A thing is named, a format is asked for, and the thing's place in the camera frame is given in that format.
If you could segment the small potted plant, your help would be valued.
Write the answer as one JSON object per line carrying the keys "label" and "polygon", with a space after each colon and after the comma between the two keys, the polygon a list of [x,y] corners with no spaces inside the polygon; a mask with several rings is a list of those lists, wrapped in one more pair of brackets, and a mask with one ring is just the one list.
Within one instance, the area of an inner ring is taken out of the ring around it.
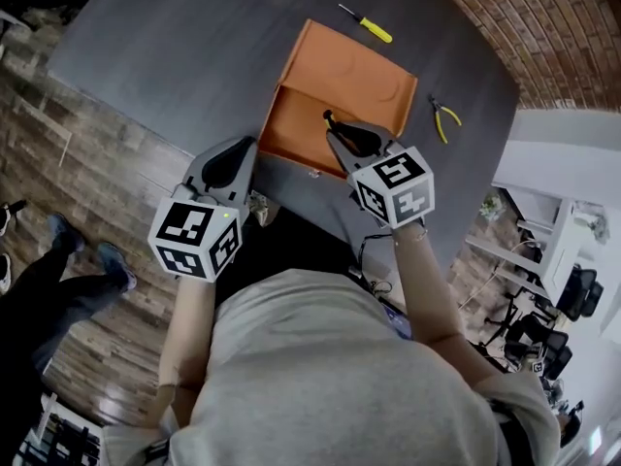
{"label": "small potted plant", "polygon": [[504,213],[505,205],[499,194],[487,195],[480,206],[479,214],[488,222],[494,222]]}

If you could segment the person's black trousers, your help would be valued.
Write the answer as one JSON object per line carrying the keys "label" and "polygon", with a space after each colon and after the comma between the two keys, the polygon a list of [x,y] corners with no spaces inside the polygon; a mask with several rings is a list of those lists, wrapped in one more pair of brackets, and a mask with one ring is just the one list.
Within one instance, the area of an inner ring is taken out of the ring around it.
{"label": "person's black trousers", "polygon": [[355,279],[357,259],[350,245],[284,208],[266,226],[250,215],[242,236],[242,246],[216,280],[217,306],[242,289],[289,269]]}

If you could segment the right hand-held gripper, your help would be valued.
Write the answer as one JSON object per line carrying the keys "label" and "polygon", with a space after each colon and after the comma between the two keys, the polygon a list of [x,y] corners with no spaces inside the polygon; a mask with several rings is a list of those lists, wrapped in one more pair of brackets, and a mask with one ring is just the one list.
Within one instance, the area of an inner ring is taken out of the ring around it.
{"label": "right hand-held gripper", "polygon": [[[390,131],[366,122],[342,123],[326,138],[361,207],[381,223],[397,229],[434,210],[434,174],[417,148],[396,148]],[[372,155],[385,156],[359,169],[357,156]]]}

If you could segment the person's right forearm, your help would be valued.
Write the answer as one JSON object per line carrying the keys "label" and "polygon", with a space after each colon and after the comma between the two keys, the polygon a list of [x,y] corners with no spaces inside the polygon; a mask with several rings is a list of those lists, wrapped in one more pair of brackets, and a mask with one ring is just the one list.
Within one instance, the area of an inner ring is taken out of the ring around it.
{"label": "person's right forearm", "polygon": [[414,222],[392,232],[394,251],[413,338],[450,364],[470,386],[485,371],[466,340],[457,306],[427,238]]}

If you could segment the orange drawer box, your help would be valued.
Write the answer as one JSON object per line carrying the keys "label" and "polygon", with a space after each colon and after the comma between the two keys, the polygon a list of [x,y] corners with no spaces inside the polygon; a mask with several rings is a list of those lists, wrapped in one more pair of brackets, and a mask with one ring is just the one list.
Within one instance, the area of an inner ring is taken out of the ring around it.
{"label": "orange drawer box", "polygon": [[326,140],[323,113],[374,124],[398,138],[416,85],[417,78],[400,66],[309,19],[278,79],[259,150],[343,180],[345,171]]}

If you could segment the yellow handled screwdriver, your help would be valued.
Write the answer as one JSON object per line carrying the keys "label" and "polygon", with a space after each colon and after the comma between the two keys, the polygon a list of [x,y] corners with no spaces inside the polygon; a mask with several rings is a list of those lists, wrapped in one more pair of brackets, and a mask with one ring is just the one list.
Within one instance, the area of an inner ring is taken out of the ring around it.
{"label": "yellow handled screwdriver", "polygon": [[338,6],[340,9],[347,12],[362,27],[366,28],[370,33],[378,37],[383,43],[390,44],[393,42],[393,37],[388,32],[386,32],[383,28],[381,28],[379,25],[370,21],[366,17],[363,17],[362,15],[350,10],[347,6],[341,3],[339,3]]}

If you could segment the white shelf unit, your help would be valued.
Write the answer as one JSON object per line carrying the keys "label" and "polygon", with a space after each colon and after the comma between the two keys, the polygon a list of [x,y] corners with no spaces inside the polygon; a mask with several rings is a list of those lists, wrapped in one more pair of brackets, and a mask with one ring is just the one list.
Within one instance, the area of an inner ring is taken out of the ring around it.
{"label": "white shelf unit", "polygon": [[565,290],[584,244],[606,235],[609,214],[602,206],[563,198],[551,226],[523,220],[518,222],[518,226],[533,233],[532,242],[542,246],[540,261],[528,259],[472,235],[467,238],[467,243],[536,275],[539,284],[528,283],[505,269],[499,271],[504,278],[556,302]]}

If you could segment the person's grey shirt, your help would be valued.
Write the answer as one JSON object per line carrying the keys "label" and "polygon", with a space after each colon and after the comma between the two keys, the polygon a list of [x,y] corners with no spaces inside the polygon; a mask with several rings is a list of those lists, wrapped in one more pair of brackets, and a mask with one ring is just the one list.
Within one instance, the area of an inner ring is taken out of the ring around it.
{"label": "person's grey shirt", "polygon": [[289,270],[218,309],[189,423],[109,426],[104,466],[553,466],[539,378],[475,385],[349,279]]}

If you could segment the person's left forearm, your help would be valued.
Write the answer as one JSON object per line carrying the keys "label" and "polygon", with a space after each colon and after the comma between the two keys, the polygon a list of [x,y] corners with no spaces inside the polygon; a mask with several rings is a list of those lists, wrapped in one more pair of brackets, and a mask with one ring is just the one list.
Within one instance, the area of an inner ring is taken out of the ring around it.
{"label": "person's left forearm", "polygon": [[179,427],[191,418],[206,378],[210,358],[215,285],[180,279],[172,318],[159,361],[158,389],[152,416],[170,409]]}

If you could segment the white metal rack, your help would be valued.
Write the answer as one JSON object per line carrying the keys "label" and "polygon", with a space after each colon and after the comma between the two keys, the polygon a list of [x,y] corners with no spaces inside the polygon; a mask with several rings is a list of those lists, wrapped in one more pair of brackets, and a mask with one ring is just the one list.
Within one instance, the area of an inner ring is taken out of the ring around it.
{"label": "white metal rack", "polygon": [[100,466],[102,428],[57,400],[41,395],[42,412],[12,466]]}

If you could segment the black office chair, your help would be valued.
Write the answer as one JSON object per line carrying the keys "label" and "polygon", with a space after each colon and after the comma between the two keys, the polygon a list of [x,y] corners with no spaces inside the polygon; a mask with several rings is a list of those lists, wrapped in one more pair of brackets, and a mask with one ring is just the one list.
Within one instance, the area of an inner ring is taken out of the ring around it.
{"label": "black office chair", "polygon": [[573,356],[568,342],[569,335],[566,332],[546,327],[534,314],[527,314],[508,329],[504,355],[513,366],[520,366],[528,354],[541,353],[541,375],[549,381],[556,381]]}
{"label": "black office chair", "polygon": [[604,287],[597,282],[597,271],[578,265],[572,272],[560,296],[556,309],[572,322],[581,317],[591,317],[596,311]]}

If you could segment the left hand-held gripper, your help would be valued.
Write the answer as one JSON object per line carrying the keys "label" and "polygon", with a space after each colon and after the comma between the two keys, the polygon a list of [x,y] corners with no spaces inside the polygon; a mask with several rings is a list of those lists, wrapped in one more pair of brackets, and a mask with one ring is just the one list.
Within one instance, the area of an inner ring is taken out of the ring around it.
{"label": "left hand-held gripper", "polygon": [[[256,155],[256,140],[249,136],[211,147],[160,201],[147,241],[164,271],[214,283],[234,259],[243,244]],[[201,195],[193,187],[220,189]]]}

